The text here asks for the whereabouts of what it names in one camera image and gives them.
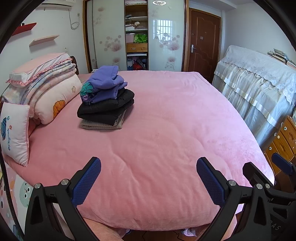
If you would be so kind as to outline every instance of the blue gripper pad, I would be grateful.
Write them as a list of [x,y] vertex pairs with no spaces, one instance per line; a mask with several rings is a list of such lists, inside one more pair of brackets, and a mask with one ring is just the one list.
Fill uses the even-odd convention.
[[292,165],[288,161],[286,161],[283,157],[281,157],[278,153],[272,154],[271,160],[286,175],[292,175],[293,174]]
[[100,172],[101,161],[99,158],[95,158],[93,163],[89,166],[76,186],[73,188],[72,203],[75,207],[77,205],[83,204],[87,194],[89,193]]
[[213,203],[222,207],[225,203],[224,188],[202,158],[198,159],[196,170]]

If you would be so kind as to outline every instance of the black folded clothing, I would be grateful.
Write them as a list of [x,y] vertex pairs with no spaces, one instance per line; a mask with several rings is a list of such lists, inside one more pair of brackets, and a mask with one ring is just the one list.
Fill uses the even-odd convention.
[[82,103],[78,108],[77,116],[79,117],[83,114],[93,114],[118,109],[132,100],[134,96],[135,94],[131,90],[122,88],[118,91],[116,100],[103,100],[92,105]]
[[131,99],[129,102],[125,103],[121,107],[109,110],[105,112],[97,112],[97,113],[91,113],[91,114],[81,114],[77,112],[77,116],[81,119],[85,119],[88,121],[95,121],[103,124],[107,124],[110,126],[113,126],[115,121],[118,119],[118,117],[130,106],[134,104],[134,100]]

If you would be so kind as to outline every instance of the air conditioner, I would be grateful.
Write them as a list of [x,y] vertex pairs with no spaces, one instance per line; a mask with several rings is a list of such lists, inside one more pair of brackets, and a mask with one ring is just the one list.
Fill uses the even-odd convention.
[[70,9],[75,3],[76,0],[45,0],[37,8]]

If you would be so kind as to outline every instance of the teal flower print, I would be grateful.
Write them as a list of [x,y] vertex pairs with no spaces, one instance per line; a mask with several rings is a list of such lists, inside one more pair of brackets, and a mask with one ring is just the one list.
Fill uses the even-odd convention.
[[93,89],[94,87],[90,84],[90,82],[86,82],[81,88],[80,96],[87,95],[87,93],[92,93]]

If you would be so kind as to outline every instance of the ceiling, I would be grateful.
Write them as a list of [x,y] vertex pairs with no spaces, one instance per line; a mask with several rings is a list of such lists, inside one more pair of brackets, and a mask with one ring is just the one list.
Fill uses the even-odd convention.
[[210,6],[219,10],[230,11],[237,8],[237,5],[245,3],[253,3],[253,0],[192,0],[206,6]]

